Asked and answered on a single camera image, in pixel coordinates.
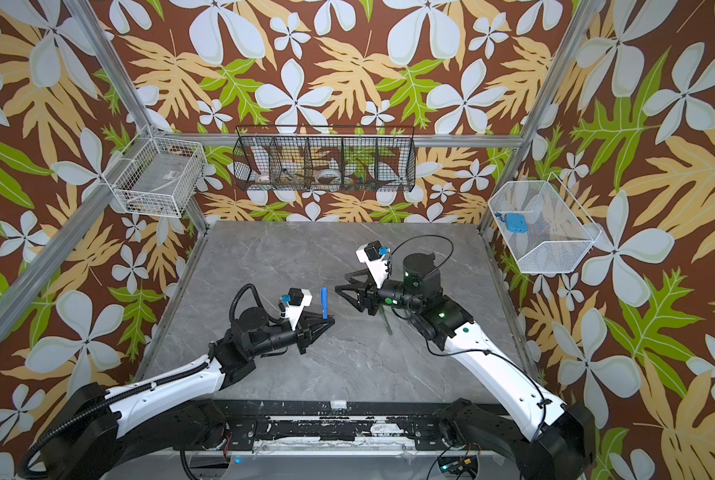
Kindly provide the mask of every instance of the gray marble table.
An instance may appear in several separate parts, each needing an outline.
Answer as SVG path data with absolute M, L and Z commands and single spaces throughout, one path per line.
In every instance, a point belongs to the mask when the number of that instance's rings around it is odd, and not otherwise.
M 442 234 L 455 244 L 441 268 L 443 291 L 467 309 L 497 346 L 520 364 L 504 312 L 488 270 L 485 245 L 473 225 L 318 224 L 294 222 L 218 222 L 208 236 L 198 266 L 170 327 L 155 350 L 147 376 L 183 365 L 206 352 L 208 342 L 228 328 L 228 308 L 240 286 L 252 282 L 268 312 L 289 287 L 309 289 L 320 311 L 320 287 L 330 289 L 336 325 L 309 347 L 283 356 L 257 358 L 256 370 L 216 398 L 261 400 L 347 400 L 353 402 L 496 402 L 458 361 L 431 356 L 421 335 L 388 313 L 393 335 L 381 315 L 359 313 L 333 292 L 344 274 L 359 270 L 354 254 L 361 244 L 380 240 L 396 246 L 409 236 Z M 398 251 L 448 253 L 444 240 L 413 240 Z M 397 277 L 401 268 L 395 268 Z M 253 305 L 247 292 L 236 315 Z

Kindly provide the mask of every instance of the hanging wire basket with compartments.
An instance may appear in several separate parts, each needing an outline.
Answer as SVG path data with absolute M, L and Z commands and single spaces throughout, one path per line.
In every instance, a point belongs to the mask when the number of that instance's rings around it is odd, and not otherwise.
M 326 128 L 328 134 L 299 125 L 294 131 L 301 133 L 279 134 L 238 127 L 232 152 L 237 186 L 242 190 L 325 191 L 413 188 L 412 128 L 371 128 L 359 134 L 354 127 Z
M 507 182 L 488 200 L 504 243 L 523 274 L 570 274 L 602 229 L 556 175 Z M 573 209 L 583 212 L 583 225 Z
M 203 175 L 206 152 L 198 142 L 142 135 L 110 188 L 129 214 L 181 217 Z

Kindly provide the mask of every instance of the floral wallpaper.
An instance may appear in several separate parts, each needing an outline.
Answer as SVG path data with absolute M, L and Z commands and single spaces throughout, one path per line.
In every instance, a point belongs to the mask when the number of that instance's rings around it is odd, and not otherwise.
M 516 177 L 604 233 L 538 276 L 487 236 L 544 383 L 594 414 L 591 478 L 715 479 L 715 0 L 609 1 L 575 60 Z
M 59 0 L 0 0 L 0 297 L 134 134 Z M 0 344 L 0 479 L 77 388 L 128 382 L 194 244 L 112 204 Z
M 518 134 L 576 2 L 92 2 L 152 122 L 234 132 Z M 476 223 L 504 149 L 421 149 L 411 192 L 244 192 L 232 146 L 206 149 L 209 220 Z

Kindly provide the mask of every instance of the white wire basket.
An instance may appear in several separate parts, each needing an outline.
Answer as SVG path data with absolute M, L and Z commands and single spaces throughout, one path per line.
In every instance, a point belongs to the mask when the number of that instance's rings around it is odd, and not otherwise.
M 548 180 L 510 181 L 488 200 L 521 273 L 570 274 L 602 234 L 600 226 L 568 187 L 563 182 L 559 185 L 589 218 L 586 226 Z M 506 220 L 513 214 L 525 219 L 525 225 L 518 226 L 525 231 L 516 232 L 508 227 Z
M 192 141 L 151 137 L 136 150 L 111 186 L 129 214 L 179 218 L 206 166 L 206 152 Z

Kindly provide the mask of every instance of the blue connector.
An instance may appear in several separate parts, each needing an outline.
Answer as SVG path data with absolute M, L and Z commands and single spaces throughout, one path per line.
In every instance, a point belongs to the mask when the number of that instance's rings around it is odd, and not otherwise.
M 320 289 L 320 303 L 323 305 L 323 320 L 328 318 L 328 288 L 323 286 Z

